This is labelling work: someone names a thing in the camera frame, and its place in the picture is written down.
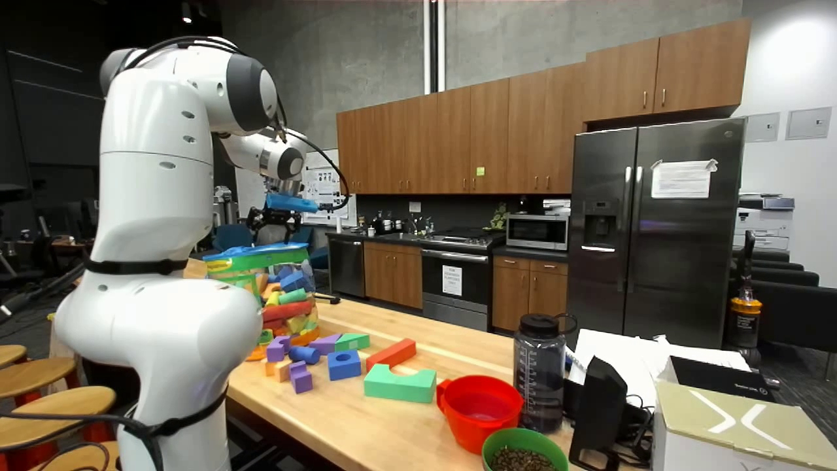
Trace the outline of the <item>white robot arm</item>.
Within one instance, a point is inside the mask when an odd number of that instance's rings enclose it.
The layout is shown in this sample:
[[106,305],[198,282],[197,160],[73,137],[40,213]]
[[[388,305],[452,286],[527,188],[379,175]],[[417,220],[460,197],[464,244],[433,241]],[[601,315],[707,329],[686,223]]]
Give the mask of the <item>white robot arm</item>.
[[260,302],[184,267],[212,231],[214,154],[287,188],[302,141],[269,70],[222,36],[115,49],[103,86],[96,236],[55,334],[140,373],[123,471],[231,471],[225,387],[263,334]]

